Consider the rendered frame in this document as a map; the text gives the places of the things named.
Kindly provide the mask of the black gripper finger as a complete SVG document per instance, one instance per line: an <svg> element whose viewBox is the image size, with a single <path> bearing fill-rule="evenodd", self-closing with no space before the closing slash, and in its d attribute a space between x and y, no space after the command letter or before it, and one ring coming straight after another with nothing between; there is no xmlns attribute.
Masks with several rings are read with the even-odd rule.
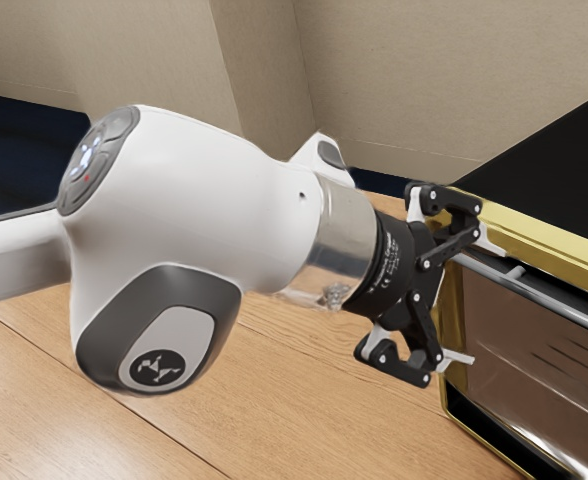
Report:
<svg viewBox="0 0 588 480"><path fill-rule="evenodd" d="M425 388L433 373L453 362L471 366L475 357L441 346L430 307L414 289L373 320L372 330L355 347L354 357L375 370Z"/></svg>
<svg viewBox="0 0 588 480"><path fill-rule="evenodd" d="M483 202L477 197L433 183L411 182L404 192L406 222L418 233L416 266L430 271L468 246L478 247L499 257L505 250L490 241L487 225L479 220ZM445 210L451 222L431 232L425 220Z"/></svg>

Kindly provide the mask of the black oven with gold trim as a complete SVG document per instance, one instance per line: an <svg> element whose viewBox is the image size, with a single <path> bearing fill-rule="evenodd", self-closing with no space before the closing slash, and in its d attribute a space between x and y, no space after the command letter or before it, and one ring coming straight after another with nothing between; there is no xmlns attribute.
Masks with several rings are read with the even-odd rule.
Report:
<svg viewBox="0 0 588 480"><path fill-rule="evenodd" d="M588 480L588 101L456 182L497 257L448 264L446 413L522 474Z"/></svg>

